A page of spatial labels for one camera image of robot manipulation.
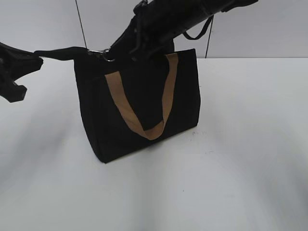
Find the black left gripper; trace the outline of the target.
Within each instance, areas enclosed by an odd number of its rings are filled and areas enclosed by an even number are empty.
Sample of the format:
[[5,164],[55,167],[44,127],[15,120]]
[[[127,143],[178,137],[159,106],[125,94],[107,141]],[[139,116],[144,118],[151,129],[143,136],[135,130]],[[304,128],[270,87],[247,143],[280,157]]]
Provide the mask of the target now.
[[5,44],[0,44],[0,95],[10,103],[23,101],[27,88],[17,85],[14,81],[39,71],[43,59],[32,52],[22,50],[8,53],[6,48]]

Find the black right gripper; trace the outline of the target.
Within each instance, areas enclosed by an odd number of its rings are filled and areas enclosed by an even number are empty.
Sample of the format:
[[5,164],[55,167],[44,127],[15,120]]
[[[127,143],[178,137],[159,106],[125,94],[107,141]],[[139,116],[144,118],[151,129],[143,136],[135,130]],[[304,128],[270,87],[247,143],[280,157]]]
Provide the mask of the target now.
[[146,34],[141,15],[135,15],[122,35],[112,44],[109,58],[145,60],[173,52],[173,39],[159,43]]

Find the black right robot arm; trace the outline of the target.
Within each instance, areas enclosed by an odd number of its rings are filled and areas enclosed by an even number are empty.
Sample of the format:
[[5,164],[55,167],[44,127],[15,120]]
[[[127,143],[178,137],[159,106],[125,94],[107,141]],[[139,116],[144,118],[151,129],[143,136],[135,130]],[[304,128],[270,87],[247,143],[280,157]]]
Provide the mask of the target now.
[[254,0],[142,0],[134,7],[127,29],[110,47],[108,57],[136,61],[171,53],[174,38],[184,35],[188,40],[198,40],[216,13],[254,3]]

